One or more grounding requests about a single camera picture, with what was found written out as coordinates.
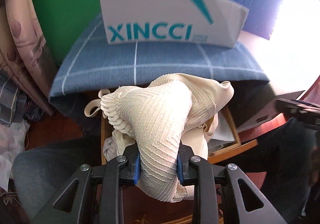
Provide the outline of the cream lace underwear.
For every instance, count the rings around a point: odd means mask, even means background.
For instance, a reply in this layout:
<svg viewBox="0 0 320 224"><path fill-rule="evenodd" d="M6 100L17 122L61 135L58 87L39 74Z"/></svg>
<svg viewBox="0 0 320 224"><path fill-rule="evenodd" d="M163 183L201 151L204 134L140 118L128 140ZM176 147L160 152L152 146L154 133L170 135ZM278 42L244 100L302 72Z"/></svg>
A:
<svg viewBox="0 0 320 224"><path fill-rule="evenodd" d="M149 86L122 86L99 97L84 109L87 117L102 113L113 127L104 144L111 160L136 144L141 174L138 187L162 202L180 202L194 196L193 186L182 186L177 177L180 145L195 155L208 156L208 142L217 129L219 111L231 100L230 82L188 74L165 74Z"/></svg>

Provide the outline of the wooden drawer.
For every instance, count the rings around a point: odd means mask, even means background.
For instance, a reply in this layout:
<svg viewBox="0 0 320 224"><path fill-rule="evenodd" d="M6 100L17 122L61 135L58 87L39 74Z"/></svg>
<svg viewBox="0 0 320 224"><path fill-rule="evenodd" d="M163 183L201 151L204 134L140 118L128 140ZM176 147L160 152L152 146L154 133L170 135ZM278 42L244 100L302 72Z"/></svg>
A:
<svg viewBox="0 0 320 224"><path fill-rule="evenodd" d="M135 142L135 139L114 130L106 118L101 119L103 164L123 154L125 148ZM213 119L205 122L201 127L183 134L181 142L183 145L191 147L195 155L209 159L213 164L238 155L258 144L257 140L251 141L248 145L240 141L227 107L224 107Z"/></svg>

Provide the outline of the grey fabric storage box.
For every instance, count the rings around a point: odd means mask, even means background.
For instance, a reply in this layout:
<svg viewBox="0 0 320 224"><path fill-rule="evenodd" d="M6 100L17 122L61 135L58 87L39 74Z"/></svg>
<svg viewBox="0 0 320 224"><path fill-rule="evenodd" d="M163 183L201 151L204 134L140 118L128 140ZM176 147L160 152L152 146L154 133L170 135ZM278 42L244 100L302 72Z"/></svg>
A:
<svg viewBox="0 0 320 224"><path fill-rule="evenodd" d="M236 106L232 111L233 120L238 132L258 127L274 119L279 112L276 110L276 100L283 98L296 100L304 91L286 94L271 94L261 91L253 99L245 102L244 106Z"/></svg>

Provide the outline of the plaid blue grey blanket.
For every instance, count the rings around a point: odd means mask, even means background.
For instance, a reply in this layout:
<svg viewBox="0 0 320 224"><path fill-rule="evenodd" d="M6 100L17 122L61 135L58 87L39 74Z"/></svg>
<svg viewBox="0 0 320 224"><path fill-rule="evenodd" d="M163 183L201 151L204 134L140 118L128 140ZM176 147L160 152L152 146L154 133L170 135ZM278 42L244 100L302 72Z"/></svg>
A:
<svg viewBox="0 0 320 224"><path fill-rule="evenodd" d="M1 69L1 124L9 127L12 123L22 122L26 101L27 97L24 92Z"/></svg>

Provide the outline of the blue checked cloth cover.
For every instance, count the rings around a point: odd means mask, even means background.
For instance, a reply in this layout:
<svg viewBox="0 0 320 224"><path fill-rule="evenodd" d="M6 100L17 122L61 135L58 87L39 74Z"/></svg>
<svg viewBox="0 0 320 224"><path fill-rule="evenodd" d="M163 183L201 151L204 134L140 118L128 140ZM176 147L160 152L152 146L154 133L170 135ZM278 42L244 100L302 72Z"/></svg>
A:
<svg viewBox="0 0 320 224"><path fill-rule="evenodd" d="M109 45L102 15L76 40L53 81L49 102L69 114L85 91L144 85L169 73L185 73L217 81L269 82L248 49L179 42L140 42Z"/></svg>

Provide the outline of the beige leaf-print curtain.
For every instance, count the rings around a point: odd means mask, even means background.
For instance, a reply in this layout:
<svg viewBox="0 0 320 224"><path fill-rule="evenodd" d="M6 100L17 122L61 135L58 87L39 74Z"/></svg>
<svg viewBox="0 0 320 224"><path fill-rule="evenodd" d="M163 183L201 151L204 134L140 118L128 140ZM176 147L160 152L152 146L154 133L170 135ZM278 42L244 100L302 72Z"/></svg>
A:
<svg viewBox="0 0 320 224"><path fill-rule="evenodd" d="M5 0L1 6L1 65L13 82L45 113L57 66L32 0Z"/></svg>

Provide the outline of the white XINCCI shoe box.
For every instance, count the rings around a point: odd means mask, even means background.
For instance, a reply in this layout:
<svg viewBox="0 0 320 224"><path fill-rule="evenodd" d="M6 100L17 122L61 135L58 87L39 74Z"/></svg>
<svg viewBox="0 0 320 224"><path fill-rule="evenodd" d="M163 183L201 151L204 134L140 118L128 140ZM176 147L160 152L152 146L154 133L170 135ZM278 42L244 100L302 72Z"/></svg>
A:
<svg viewBox="0 0 320 224"><path fill-rule="evenodd" d="M232 0L100 0L107 42L193 42L232 48L249 9Z"/></svg>

